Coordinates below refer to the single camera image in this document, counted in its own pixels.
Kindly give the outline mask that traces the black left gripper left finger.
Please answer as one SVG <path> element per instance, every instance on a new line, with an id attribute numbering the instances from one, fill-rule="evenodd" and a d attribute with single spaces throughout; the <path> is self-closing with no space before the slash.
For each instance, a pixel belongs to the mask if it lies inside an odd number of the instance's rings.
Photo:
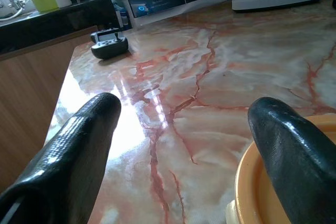
<path id="1" fill-rule="evenodd" d="M 85 103 L 2 192 L 1 223 L 87 223 L 120 113 L 111 93 Z"/>

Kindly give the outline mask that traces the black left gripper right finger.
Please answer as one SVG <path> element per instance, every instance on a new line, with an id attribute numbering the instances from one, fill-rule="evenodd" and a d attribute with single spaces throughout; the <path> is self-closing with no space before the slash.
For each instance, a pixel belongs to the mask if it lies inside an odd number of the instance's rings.
<path id="1" fill-rule="evenodd" d="M 291 223 L 335 223 L 335 144 L 281 100 L 262 97 L 248 124 Z"/>

